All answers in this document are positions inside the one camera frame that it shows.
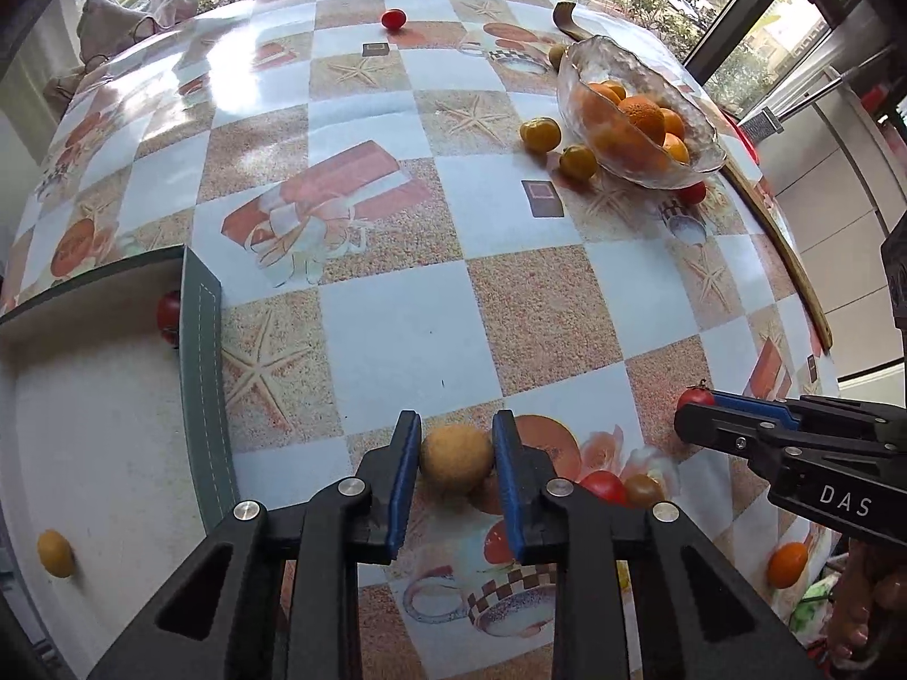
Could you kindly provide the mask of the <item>far red cherry tomato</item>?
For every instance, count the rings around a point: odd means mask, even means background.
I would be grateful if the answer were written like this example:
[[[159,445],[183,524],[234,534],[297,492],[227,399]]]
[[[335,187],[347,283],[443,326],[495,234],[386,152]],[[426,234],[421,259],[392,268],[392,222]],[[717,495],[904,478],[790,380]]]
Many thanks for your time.
[[[387,32],[401,31],[406,26],[407,21],[408,16],[400,8],[386,9],[382,17],[380,17],[380,23]]]

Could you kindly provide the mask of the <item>tan round fruit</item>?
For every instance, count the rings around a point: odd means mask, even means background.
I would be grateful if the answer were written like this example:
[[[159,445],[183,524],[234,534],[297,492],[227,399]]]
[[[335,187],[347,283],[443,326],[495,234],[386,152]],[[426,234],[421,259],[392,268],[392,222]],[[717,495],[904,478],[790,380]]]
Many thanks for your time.
[[[488,433],[473,425],[443,425],[424,437],[419,466],[438,491],[466,494],[489,476],[494,448]]]

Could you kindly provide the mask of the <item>yellow kumquat left of bowl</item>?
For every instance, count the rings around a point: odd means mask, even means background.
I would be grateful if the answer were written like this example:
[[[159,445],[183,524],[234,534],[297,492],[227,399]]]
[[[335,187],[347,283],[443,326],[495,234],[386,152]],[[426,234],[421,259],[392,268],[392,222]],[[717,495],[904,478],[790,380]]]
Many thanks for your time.
[[[550,117],[536,117],[520,126],[520,138],[532,154],[546,155],[561,143],[561,127]]]

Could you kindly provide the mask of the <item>checkered patterned tablecloth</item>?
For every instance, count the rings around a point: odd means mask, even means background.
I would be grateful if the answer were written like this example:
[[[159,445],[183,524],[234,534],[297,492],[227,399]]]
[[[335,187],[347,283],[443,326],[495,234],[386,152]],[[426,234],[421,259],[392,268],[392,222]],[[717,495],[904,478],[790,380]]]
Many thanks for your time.
[[[406,26],[387,32],[386,9]],[[787,628],[806,579],[773,551],[830,550],[742,457],[684,444],[686,388],[827,392],[790,250],[758,223],[761,172],[646,31],[603,35],[691,99],[723,169],[704,201],[598,164],[558,108],[542,0],[246,0],[92,72],[50,140],[9,251],[2,320],[40,293],[184,246],[222,284],[224,408],[238,499],[83,678],[286,675],[292,537],[321,488],[389,444],[514,415],[561,479],[644,473],[666,498],[616,562],[627,678],[812,678]],[[553,118],[561,143],[527,151]],[[557,568],[510,551],[497,468],[466,494],[419,466],[387,567],[358,568],[366,678],[552,675]]]

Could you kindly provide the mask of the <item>brownish tomato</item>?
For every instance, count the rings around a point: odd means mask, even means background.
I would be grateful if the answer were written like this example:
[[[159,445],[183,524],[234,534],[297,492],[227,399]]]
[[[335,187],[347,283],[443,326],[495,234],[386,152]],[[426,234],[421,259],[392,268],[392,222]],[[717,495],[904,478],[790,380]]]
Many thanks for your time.
[[[624,481],[626,500],[633,508],[652,508],[666,498],[661,483],[644,473],[632,474]]]

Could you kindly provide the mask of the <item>dark red tomato in tray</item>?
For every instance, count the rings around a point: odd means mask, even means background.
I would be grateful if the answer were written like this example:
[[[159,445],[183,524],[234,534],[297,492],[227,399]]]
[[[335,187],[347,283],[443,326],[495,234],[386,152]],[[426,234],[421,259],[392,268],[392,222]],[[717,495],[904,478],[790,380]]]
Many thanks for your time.
[[[173,349],[179,346],[180,307],[180,292],[171,290],[158,299],[155,310],[158,333]]]

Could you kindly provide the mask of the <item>green fruit behind bowl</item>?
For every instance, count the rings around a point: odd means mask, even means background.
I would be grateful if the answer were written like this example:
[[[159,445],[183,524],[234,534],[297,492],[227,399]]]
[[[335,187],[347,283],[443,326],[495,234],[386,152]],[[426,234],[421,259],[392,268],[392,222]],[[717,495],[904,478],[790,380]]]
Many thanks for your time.
[[[547,52],[547,58],[549,59],[553,71],[558,72],[560,70],[561,62],[563,62],[563,57],[566,55],[566,52],[566,43],[555,43],[555,45],[550,46],[549,52]]]

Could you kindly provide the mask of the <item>yellow kumquat near bowl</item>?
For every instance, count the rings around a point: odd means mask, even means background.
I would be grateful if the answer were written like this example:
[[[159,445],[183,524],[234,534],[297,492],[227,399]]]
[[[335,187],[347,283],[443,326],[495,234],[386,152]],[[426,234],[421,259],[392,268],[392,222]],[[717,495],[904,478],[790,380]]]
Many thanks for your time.
[[[564,147],[561,152],[558,169],[571,180],[586,182],[598,171],[598,161],[589,147],[584,144],[572,144]]]

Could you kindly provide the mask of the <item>big orange in bowl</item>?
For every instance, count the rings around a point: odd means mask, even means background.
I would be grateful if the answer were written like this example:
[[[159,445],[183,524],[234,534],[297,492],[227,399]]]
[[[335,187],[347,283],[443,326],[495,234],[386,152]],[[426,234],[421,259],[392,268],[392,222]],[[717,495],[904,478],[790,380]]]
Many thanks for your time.
[[[618,103],[618,109],[630,124],[652,143],[661,146],[666,135],[666,123],[661,108],[646,95],[630,95]]]

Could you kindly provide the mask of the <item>red cherry tomato with stem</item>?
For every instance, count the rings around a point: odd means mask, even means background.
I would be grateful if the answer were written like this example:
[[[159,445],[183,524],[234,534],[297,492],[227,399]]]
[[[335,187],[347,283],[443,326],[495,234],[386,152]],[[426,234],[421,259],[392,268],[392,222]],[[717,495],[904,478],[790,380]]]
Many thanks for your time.
[[[715,403],[715,395],[704,379],[701,379],[701,381],[693,387],[686,388],[686,390],[681,393],[681,396],[676,403],[676,408],[681,410],[691,403],[695,403],[695,405],[707,405],[707,407],[712,407]]]

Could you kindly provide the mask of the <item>green tray white inside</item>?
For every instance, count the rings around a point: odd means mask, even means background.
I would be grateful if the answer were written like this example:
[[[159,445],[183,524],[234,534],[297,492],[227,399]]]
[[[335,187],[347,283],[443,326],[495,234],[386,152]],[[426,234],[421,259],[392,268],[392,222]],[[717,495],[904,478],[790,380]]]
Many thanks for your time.
[[[157,329],[180,292],[179,346]],[[89,674],[238,499],[222,284],[184,246],[89,270],[2,320],[2,533],[63,663]],[[58,531],[74,576],[37,539]]]

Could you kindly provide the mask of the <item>yellow tomato in tray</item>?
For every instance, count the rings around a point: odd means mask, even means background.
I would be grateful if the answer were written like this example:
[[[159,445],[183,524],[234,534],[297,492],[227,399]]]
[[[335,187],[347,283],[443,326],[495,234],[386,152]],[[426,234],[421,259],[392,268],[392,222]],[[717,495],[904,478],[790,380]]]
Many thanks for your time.
[[[37,539],[37,556],[46,572],[57,579],[74,576],[75,559],[71,544],[56,530],[46,530]]]

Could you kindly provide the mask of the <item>large orange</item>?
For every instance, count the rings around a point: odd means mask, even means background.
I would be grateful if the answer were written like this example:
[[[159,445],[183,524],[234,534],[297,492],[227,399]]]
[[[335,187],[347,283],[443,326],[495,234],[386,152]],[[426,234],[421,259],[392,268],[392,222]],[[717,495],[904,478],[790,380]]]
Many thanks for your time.
[[[766,580],[773,589],[786,589],[798,582],[808,562],[803,542],[787,542],[773,551],[766,568]]]

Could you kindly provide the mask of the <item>red tomato beside bowl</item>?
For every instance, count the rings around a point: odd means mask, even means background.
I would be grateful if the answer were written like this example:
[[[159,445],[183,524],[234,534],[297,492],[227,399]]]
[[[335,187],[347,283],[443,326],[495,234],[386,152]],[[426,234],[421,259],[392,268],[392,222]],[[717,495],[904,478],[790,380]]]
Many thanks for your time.
[[[678,190],[676,199],[684,206],[696,206],[702,203],[707,195],[707,186],[704,181],[695,182],[692,186]]]

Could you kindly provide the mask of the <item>glass fruit bowl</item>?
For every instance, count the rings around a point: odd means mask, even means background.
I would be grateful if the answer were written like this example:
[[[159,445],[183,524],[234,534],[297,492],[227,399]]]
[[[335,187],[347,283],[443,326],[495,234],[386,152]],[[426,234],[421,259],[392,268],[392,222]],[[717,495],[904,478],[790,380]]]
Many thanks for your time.
[[[566,49],[558,108],[605,172],[643,188],[686,189],[727,162],[706,114],[605,35]]]

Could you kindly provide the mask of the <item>pink cloth on chair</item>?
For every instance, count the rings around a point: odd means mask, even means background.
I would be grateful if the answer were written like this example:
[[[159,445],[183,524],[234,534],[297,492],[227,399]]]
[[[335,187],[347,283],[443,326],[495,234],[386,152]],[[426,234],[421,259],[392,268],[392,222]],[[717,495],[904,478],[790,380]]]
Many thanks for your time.
[[[80,60],[98,65],[141,40],[169,31],[198,14],[200,0],[147,0],[128,8],[117,0],[86,0],[77,23]]]

